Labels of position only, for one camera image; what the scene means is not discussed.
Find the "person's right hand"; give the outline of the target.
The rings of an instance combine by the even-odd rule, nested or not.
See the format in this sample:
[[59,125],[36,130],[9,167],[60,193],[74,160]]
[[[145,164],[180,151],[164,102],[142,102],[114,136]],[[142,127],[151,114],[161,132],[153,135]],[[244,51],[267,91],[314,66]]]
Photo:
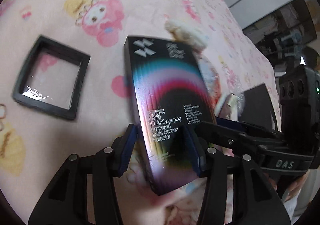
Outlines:
[[[293,181],[287,189],[285,189],[284,193],[281,196],[281,201],[283,203],[291,200],[292,198],[296,197],[300,190],[302,189],[303,185],[305,184],[308,176],[309,176],[310,171],[307,171],[303,176],[300,176],[297,178],[295,181]],[[278,179],[273,179],[274,176],[272,176],[269,173],[265,173],[265,176],[267,177],[269,183],[272,185],[273,189],[277,191],[278,189]]]

